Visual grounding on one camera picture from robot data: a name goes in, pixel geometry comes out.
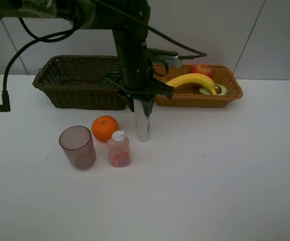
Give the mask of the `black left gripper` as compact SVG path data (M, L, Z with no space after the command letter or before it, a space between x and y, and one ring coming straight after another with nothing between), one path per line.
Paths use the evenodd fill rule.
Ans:
M164 95L169 99L172 99L174 96L173 87L153 77L146 78L144 81L139 80L138 77L131 81L123 78L123 82L117 88L122 91L118 92L118 96L125 102L131 112L134 112L132 96L141 96L144 114L147 117L150 117L152 113L155 97L146 95Z

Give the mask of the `dark green left robot arm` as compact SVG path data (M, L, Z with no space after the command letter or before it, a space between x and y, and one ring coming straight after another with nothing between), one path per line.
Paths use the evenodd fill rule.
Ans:
M0 1L0 20L4 17L62 18L72 22L72 28L43 37L33 37L32 43L59 42L79 29L102 29L113 32L119 72L100 76L104 69L97 64L91 70L93 85L82 86L73 75L69 85L43 86L42 90L57 106L72 98L73 108L102 109L103 101L126 104L134 111L139 100L146 116L150 116L153 100L161 94L173 97L173 87L155 78L153 62L147 53L146 38L152 29L148 25L150 7L147 1L118 1L115 5L103 1Z

